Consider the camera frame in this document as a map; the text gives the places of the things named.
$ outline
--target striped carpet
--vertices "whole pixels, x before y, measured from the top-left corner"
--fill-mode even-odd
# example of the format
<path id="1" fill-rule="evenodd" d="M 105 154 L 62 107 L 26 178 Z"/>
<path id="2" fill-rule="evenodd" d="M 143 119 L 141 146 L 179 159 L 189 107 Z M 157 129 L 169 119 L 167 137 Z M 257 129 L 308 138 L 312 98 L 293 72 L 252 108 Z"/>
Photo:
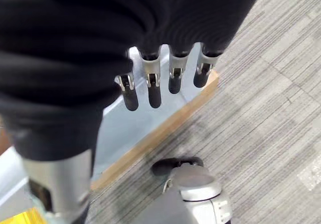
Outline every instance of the striped carpet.
<path id="1" fill-rule="evenodd" d="M 321 0 L 258 0 L 221 57 L 214 98 L 92 194 L 88 223 L 130 223 L 161 193 L 158 159 L 199 156 L 233 224 L 321 223 Z"/>

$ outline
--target light blue surface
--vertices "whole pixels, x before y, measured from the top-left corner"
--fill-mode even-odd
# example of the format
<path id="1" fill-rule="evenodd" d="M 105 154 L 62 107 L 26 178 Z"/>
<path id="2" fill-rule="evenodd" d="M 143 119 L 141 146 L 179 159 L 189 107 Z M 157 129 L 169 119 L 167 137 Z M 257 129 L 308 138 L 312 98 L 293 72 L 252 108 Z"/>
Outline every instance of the light blue surface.
<path id="1" fill-rule="evenodd" d="M 143 77 L 141 61 L 136 48 L 130 50 L 134 61 L 134 75 L 139 107 L 136 111 L 126 109 L 122 96 L 105 110 L 98 136 L 96 161 L 93 180 L 111 164 L 132 149 L 151 131 L 156 129 L 168 117 L 192 100 L 202 89 L 196 88 L 193 78 L 200 46 L 196 44 L 189 55 L 186 71 L 182 79 L 182 89 L 178 94 L 168 90 L 169 82 L 169 48 L 163 46 L 160 54 L 161 78 L 160 89 L 162 104 L 154 109 L 148 102 L 146 81 Z"/>

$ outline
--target black cloth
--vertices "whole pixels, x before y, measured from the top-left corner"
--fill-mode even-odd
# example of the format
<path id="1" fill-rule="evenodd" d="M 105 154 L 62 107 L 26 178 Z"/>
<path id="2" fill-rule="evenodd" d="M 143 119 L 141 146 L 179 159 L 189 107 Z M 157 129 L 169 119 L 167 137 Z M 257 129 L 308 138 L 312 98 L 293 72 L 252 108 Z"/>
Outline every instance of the black cloth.
<path id="1" fill-rule="evenodd" d="M 254 2 L 0 0 L 0 114 L 17 151 L 56 160 L 93 148 L 129 47 L 224 51 Z"/>

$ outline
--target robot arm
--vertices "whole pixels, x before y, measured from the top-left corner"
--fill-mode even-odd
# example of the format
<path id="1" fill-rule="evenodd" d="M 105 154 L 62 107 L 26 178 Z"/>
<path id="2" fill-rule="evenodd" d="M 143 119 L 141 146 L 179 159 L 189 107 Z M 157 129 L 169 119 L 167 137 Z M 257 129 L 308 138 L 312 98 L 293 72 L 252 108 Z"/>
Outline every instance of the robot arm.
<path id="1" fill-rule="evenodd" d="M 158 107 L 160 45 L 171 47 L 175 93 L 184 57 L 203 43 L 194 79 L 201 87 L 254 2 L 0 0 L 0 113 L 47 219 L 86 216 L 102 111 L 120 94 L 115 76 L 132 71 L 126 50 L 140 50 Z"/>

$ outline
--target robotic finger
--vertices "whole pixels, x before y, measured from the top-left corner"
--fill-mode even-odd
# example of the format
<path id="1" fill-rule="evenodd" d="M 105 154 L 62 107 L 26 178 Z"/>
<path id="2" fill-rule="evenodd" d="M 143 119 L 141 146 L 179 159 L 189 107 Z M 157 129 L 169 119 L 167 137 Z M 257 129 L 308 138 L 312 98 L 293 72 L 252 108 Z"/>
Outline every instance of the robotic finger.
<path id="1" fill-rule="evenodd" d="M 162 103 L 161 97 L 161 61 L 159 58 L 160 47 L 157 51 L 151 53 L 140 52 L 145 79 L 148 88 L 149 104 L 153 108 L 158 108 Z"/>
<path id="2" fill-rule="evenodd" d="M 181 90 L 182 77 L 190 51 L 191 48 L 186 51 L 177 51 L 170 46 L 169 91 L 172 94 L 177 94 Z"/>
<path id="3" fill-rule="evenodd" d="M 209 75 L 223 52 L 213 51 L 201 44 L 201 50 L 197 60 L 196 72 L 194 75 L 195 87 L 204 87 L 209 78 Z"/>

